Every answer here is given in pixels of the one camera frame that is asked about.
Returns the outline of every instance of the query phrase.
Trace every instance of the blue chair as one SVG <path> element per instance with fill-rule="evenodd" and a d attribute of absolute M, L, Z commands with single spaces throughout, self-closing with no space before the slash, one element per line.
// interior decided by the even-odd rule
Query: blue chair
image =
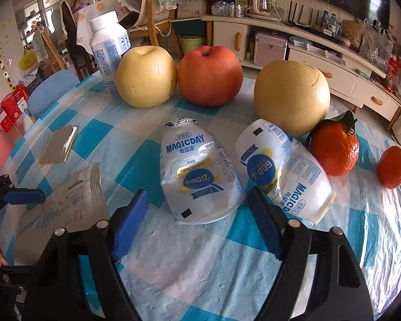
<path fill-rule="evenodd" d="M 28 98 L 28 109 L 38 119 L 51 105 L 79 83 L 68 70 L 61 70 L 44 80 Z"/>

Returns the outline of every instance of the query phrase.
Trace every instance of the red apple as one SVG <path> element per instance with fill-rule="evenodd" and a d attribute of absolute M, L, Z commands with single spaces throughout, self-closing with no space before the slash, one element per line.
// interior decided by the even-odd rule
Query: red apple
<path fill-rule="evenodd" d="M 223 46 L 201 46 L 184 55 L 178 67 L 181 93 L 201 106 L 221 106 L 242 86 L 242 67 L 236 55 Z"/>

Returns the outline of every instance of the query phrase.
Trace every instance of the tangerine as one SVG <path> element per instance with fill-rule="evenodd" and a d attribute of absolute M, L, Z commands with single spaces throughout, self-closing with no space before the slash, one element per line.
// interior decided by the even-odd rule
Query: tangerine
<path fill-rule="evenodd" d="M 391 146 L 380 157 L 377 164 L 380 182 L 389 189 L 401 186 L 401 148 Z"/>
<path fill-rule="evenodd" d="M 317 127 L 310 142 L 310 152 L 330 176 L 342 176 L 358 160 L 358 138 L 340 121 L 324 122 Z"/>

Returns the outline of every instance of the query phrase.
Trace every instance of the wooden drawer handle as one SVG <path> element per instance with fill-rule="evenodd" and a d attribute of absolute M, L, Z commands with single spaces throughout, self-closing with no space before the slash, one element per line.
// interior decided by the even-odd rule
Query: wooden drawer handle
<path fill-rule="evenodd" d="M 322 70 L 320 70 L 322 72 L 322 74 L 325 76 L 325 78 L 333 78 L 333 74 L 329 73 L 329 72 L 324 72 Z"/>
<path fill-rule="evenodd" d="M 375 98 L 375 97 L 371 97 L 372 102 L 374 102 L 375 104 L 378 104 L 379 106 L 383 105 L 383 102 L 381 102 L 379 99 Z"/>
<path fill-rule="evenodd" d="M 241 50 L 241 38 L 242 35 L 240 32 L 236 33 L 236 42 L 235 42 L 235 50 L 239 52 Z"/>

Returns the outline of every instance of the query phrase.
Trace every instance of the plastic table cover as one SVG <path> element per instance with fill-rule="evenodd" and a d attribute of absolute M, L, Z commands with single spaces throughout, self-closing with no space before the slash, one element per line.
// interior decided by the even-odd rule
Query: plastic table cover
<path fill-rule="evenodd" d="M 2 174 L 19 187 L 46 195 L 78 170 L 99 163 L 110 214 L 129 203 L 139 188 L 148 191 L 149 210 L 130 252 L 117 264 L 122 281 L 143 320 L 253 320 L 278 273 L 279 261 L 262 240 L 247 205 L 207 225 L 178 225 L 159 183 L 161 133 L 166 122 L 191 117 L 223 143 L 248 191 L 235 142 L 255 119 L 253 86 L 244 78 L 237 97 L 220 108 L 187 102 L 176 93 L 166 103 L 136 109 L 111 99 L 97 72 L 66 93 L 19 141 Z M 341 111 L 330 107 L 328 117 Z M 53 131 L 79 125 L 68 161 L 39 165 Z M 357 165 L 347 175 L 330 177 L 337 197 L 318 229 L 343 229 L 364 272 L 378 318 L 401 290 L 401 187 L 383 188 L 375 165 L 394 144 L 371 125 L 358 121 Z M 10 264 L 18 220 L 32 207 L 7 205 L 0 211 L 0 245 Z M 88 262 L 82 273 L 93 312 L 101 314 Z M 294 315 L 302 313 L 315 267 L 310 257 Z"/>

